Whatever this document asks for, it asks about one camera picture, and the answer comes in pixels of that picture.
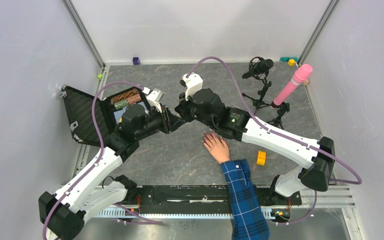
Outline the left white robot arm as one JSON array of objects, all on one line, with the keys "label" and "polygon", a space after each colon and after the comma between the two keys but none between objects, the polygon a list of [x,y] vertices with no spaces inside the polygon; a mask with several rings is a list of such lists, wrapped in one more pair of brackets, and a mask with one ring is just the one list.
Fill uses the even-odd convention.
[{"label": "left white robot arm", "polygon": [[43,221],[44,240],[72,240],[105,208],[121,201],[133,203],[137,190],[120,180],[114,180],[99,191],[94,190],[136,151],[141,139],[158,131],[170,134],[185,123],[167,107],[146,113],[140,104],[128,106],[121,118],[106,146],[83,170],[55,193],[46,191],[40,196],[39,215]]}]

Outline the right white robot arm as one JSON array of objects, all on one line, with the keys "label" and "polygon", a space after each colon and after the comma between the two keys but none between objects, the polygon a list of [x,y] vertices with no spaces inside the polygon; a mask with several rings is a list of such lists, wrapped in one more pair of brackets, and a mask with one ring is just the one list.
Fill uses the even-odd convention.
[{"label": "right white robot arm", "polygon": [[227,107],[218,94],[209,88],[192,96],[179,95],[175,111],[186,121],[198,121],[219,136],[254,144],[287,157],[298,164],[288,173],[276,176],[269,189],[269,199],[282,204],[295,192],[311,189],[325,192],[332,176],[334,141],[295,135],[270,125],[237,107]]}]

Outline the blue plaid sleeve forearm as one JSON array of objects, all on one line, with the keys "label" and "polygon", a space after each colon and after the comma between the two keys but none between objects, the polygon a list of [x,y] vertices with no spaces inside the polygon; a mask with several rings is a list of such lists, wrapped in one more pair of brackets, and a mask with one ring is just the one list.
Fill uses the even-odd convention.
[{"label": "blue plaid sleeve forearm", "polygon": [[220,164],[227,182],[233,216],[233,240],[268,240],[270,231],[261,210],[246,159]]}]

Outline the person hand with painted nails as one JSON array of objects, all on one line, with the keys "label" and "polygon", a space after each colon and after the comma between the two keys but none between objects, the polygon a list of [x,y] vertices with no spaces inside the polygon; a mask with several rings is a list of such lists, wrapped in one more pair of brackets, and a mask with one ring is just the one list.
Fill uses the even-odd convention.
[{"label": "person hand with painted nails", "polygon": [[222,164],[231,160],[226,141],[214,132],[204,133],[202,143],[217,163]]}]

